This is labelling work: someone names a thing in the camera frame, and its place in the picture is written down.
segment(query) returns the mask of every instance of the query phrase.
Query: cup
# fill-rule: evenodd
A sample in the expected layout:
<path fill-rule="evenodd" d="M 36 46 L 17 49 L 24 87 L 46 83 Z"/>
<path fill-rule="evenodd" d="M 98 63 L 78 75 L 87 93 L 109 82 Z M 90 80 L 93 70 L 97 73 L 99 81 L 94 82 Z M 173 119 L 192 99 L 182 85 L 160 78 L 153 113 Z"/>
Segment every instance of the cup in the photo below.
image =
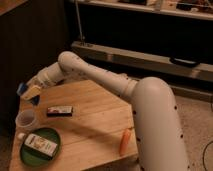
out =
<path fill-rule="evenodd" d="M 32 109 L 23 110 L 18 113 L 15 119 L 17 128 L 23 132 L 30 132 L 39 127 L 36 113 Z"/>

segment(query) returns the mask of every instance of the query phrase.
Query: green plate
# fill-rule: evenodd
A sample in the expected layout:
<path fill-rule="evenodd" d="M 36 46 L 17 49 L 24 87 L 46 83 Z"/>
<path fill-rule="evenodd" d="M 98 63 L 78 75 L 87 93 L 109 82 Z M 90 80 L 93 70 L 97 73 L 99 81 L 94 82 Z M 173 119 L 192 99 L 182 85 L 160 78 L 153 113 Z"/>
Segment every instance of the green plate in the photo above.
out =
<path fill-rule="evenodd" d="M 55 156 L 58 154 L 58 151 L 59 151 L 59 148 L 61 145 L 60 136 L 56 132 L 56 130 L 54 130 L 52 128 L 40 128 L 40 129 L 34 130 L 32 133 L 57 143 L 58 146 L 57 146 L 55 155 L 53 157 L 49 157 L 45 154 L 42 154 L 33 149 L 30 149 L 23 143 L 21 146 L 21 149 L 20 149 L 21 161 L 24 164 L 31 166 L 31 167 L 45 165 L 48 162 L 50 162 L 51 160 L 53 160 L 55 158 Z"/>

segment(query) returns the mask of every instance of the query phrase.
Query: wooden tabletop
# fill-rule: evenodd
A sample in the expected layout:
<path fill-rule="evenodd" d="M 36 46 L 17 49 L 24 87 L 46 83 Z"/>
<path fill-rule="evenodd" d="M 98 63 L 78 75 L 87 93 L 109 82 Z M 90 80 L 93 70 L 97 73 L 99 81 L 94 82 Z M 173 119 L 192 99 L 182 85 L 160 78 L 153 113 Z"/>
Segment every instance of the wooden tabletop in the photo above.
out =
<path fill-rule="evenodd" d="M 72 117 L 48 118 L 46 110 L 51 106 L 71 105 Z M 84 170 L 106 164 L 122 157 L 119 144 L 126 128 L 133 127 L 131 107 L 96 83 L 86 80 L 55 86 L 43 90 L 40 103 L 33 107 L 21 101 L 20 111 L 33 108 L 41 126 L 54 128 L 61 137 L 62 146 L 56 159 L 47 166 L 35 170 Z M 21 142 L 16 130 L 11 171 L 29 170 L 19 157 Z M 124 157 L 137 154 L 134 130 Z"/>

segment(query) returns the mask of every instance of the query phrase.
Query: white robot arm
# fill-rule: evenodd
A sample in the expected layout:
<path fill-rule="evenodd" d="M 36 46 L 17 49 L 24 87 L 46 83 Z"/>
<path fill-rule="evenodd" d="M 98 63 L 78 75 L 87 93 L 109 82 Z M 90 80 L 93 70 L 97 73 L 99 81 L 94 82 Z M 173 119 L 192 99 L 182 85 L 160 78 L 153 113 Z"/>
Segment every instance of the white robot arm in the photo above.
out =
<path fill-rule="evenodd" d="M 137 82 L 90 65 L 72 52 L 62 52 L 58 62 L 38 72 L 28 85 L 54 86 L 73 71 L 131 104 L 141 170 L 190 170 L 177 105 L 167 83 L 155 77 Z"/>

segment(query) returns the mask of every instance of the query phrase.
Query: label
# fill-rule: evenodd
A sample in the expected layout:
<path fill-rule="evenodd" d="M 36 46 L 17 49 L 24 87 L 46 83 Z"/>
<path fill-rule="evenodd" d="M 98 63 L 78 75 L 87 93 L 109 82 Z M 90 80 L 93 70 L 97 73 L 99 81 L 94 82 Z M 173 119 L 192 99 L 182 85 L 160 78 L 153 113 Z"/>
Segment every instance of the label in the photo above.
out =
<path fill-rule="evenodd" d="M 50 157 L 55 154 L 55 150 L 58 144 L 40 137 L 36 134 L 29 134 L 24 144 L 34 150 L 40 151 Z"/>
<path fill-rule="evenodd" d="M 72 113 L 72 106 L 53 106 L 47 108 L 47 113 Z"/>

